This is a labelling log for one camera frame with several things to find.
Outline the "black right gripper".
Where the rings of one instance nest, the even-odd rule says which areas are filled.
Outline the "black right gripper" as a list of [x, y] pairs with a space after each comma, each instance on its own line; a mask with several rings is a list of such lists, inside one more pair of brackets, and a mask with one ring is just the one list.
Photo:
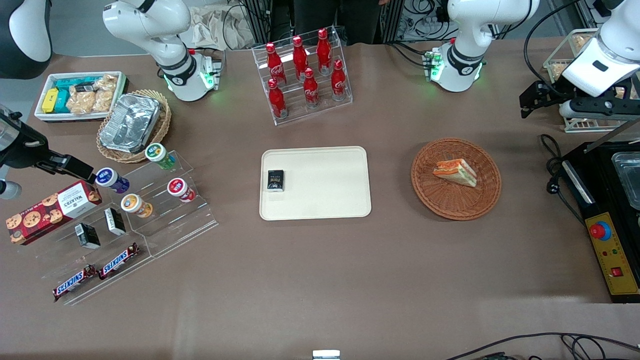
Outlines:
[[54, 173], [68, 173], [89, 184], [95, 184], [93, 166], [66, 154], [49, 153], [46, 137], [23, 123], [20, 112], [2, 107], [0, 117], [1, 166], [12, 169], [34, 167]]

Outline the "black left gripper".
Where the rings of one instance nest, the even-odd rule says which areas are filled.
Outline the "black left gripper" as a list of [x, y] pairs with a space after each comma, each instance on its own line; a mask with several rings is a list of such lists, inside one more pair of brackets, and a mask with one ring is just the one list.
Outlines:
[[590, 96], [574, 85], [548, 85], [543, 80], [531, 84], [532, 92], [519, 96], [520, 116], [526, 119], [544, 105], [559, 105], [560, 115], [570, 119], [636, 120], [639, 118], [639, 100], [624, 95], [617, 98], [612, 89], [600, 96]]

